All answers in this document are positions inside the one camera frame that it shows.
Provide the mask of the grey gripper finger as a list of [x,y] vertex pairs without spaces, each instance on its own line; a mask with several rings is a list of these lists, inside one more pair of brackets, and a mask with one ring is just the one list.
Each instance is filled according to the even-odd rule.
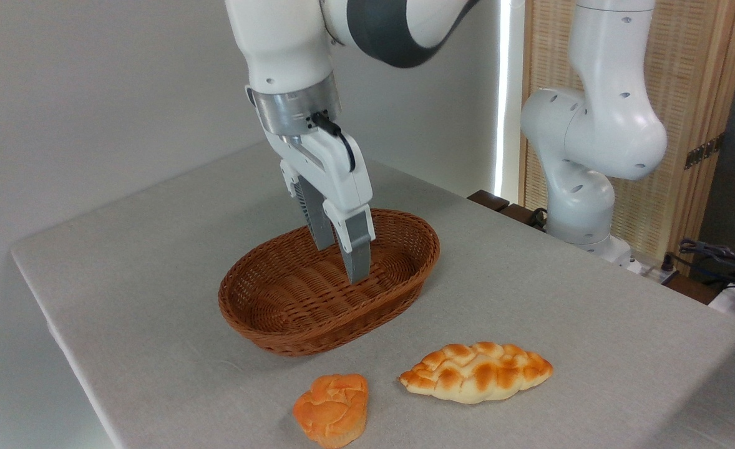
[[369,205],[350,212],[339,210],[333,203],[324,204],[324,212],[337,232],[340,253],[351,284],[369,276],[371,241],[376,238]]
[[324,210],[324,196],[302,176],[295,183],[295,193],[317,250],[322,251],[335,244],[331,223]]

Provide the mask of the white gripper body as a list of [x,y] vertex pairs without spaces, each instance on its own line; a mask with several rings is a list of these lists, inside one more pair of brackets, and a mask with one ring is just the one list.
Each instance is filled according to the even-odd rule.
[[344,142],[324,130],[302,135],[300,142],[294,144],[267,131],[265,135],[281,158],[280,170],[292,197],[296,193],[291,185],[304,177],[338,210],[339,215],[351,217],[368,207],[372,197],[371,182],[364,157],[353,138],[346,138],[355,159],[355,168],[351,170]]

